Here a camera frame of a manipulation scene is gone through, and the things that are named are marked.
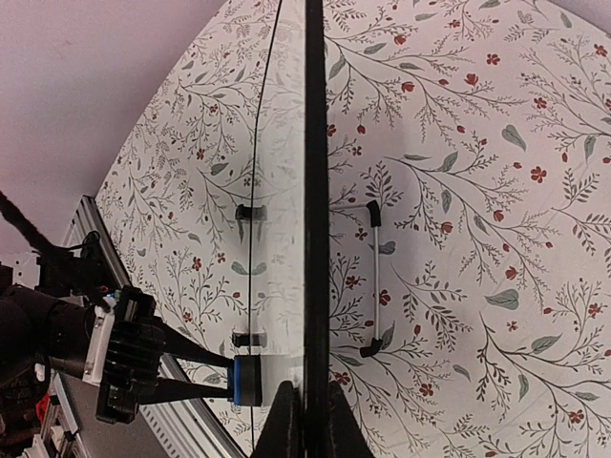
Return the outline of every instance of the glass pane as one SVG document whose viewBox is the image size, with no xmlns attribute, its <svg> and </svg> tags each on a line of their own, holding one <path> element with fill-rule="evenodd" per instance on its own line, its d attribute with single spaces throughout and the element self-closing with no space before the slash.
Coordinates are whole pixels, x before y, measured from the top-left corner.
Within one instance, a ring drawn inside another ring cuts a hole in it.
<svg viewBox="0 0 611 458">
<path fill-rule="evenodd" d="M 263 401 L 304 376 L 305 1 L 284 0 L 257 123 L 251 224 L 250 330 L 264 332 Z"/>
</svg>

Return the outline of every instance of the glass door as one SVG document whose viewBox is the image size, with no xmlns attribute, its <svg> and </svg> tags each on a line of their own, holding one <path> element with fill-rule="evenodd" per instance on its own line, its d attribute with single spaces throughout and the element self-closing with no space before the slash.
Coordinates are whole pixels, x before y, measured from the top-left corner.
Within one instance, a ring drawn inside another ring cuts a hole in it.
<svg viewBox="0 0 611 458">
<path fill-rule="evenodd" d="M 263 354 L 263 403 L 286 380 L 302 394 L 306 448 L 324 443 L 327 422 L 325 87 L 322 1 L 283 0 L 256 123 L 249 328 L 267 342 L 251 348 Z"/>
</svg>

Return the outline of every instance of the red component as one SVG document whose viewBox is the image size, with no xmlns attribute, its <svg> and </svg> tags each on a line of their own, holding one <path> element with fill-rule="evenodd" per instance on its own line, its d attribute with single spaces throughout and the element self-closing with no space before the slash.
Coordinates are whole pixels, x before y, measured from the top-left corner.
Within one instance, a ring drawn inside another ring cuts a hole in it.
<svg viewBox="0 0 611 458">
<path fill-rule="evenodd" d="M 49 393 L 45 394 L 45 397 L 40 400 L 36 405 L 36 416 L 40 421 L 40 424 L 45 421 L 45 415 L 47 414 L 47 407 L 49 406 Z"/>
</svg>

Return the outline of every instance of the white wall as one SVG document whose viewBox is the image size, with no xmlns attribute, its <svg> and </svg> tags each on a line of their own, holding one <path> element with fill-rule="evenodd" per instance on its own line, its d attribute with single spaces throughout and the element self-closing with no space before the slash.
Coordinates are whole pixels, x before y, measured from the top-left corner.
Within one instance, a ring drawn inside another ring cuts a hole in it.
<svg viewBox="0 0 611 458">
<path fill-rule="evenodd" d="M 609 0 L 551 0 L 569 11 L 611 33 L 611 4 Z"/>
<path fill-rule="evenodd" d="M 0 189 L 53 242 L 223 1 L 0 0 Z"/>
</svg>

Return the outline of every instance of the curved backdrop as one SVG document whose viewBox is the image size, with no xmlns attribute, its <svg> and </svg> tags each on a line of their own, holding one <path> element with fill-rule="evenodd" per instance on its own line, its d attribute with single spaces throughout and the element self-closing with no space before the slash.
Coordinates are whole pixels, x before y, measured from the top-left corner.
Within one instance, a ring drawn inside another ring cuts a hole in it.
<svg viewBox="0 0 611 458">
<path fill-rule="evenodd" d="M 221 9 L 97 197 L 133 282 L 168 323 L 224 354 L 236 351 L 229 331 L 248 323 L 248 254 L 233 211 L 250 198 L 277 6 Z M 374 454 L 606 456 L 611 41 L 536 0 L 325 8 L 330 200 L 376 198 L 383 221 L 384 345 L 363 360 L 367 215 L 331 214 L 329 377 Z M 281 24 L 275 39 L 295 32 Z M 251 313 L 282 302 L 252 291 Z M 185 368 L 224 383 L 208 367 Z M 265 411 L 211 406 L 251 448 Z"/>
</svg>

